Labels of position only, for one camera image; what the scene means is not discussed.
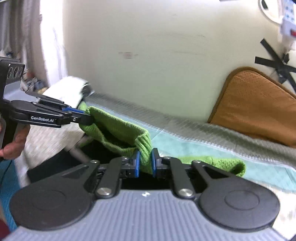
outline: silver screw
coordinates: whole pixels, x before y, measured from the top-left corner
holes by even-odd
[[[111,194],[112,190],[110,188],[99,188],[96,192],[99,195],[108,196]]]
[[[182,188],[181,190],[179,190],[178,193],[182,197],[190,197],[193,195],[193,191],[191,191],[190,189],[187,189],[187,188]]]

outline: finger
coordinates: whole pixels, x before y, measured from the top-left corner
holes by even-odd
[[[19,157],[25,145],[22,143],[12,142],[3,148],[3,157],[5,159],[15,159]]]
[[[15,142],[18,142],[18,143],[26,142],[26,139],[27,139],[27,136],[28,136],[29,132],[30,132],[30,125],[26,125],[15,136]]]

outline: brown leather cushion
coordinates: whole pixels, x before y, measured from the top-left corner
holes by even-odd
[[[296,95],[254,68],[239,68],[227,77],[208,122],[296,148]]]

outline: blue fabric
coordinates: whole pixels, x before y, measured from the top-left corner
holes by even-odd
[[[4,171],[9,165],[10,161],[0,162],[0,179],[3,176]],[[2,203],[2,208],[4,211],[5,219],[7,221],[7,226],[10,231],[13,231],[17,228],[15,221],[13,220],[10,210],[9,210],[9,201],[13,194],[15,194],[20,189],[19,181],[17,178],[14,162],[11,163],[9,169],[7,170],[1,188],[0,200]]]
[[[171,156],[211,156],[214,158],[239,158],[243,160],[247,166],[245,179],[258,181],[273,185],[281,190],[296,192],[296,171],[293,168],[285,166],[252,162],[238,157],[231,151],[224,151],[213,146],[199,143],[198,141],[190,141],[179,138],[164,130],[154,126],[135,120],[128,116],[118,114],[108,108],[96,105],[96,107],[115,115],[125,121],[137,124],[150,133],[153,148],[158,148],[162,152],[166,152]]]

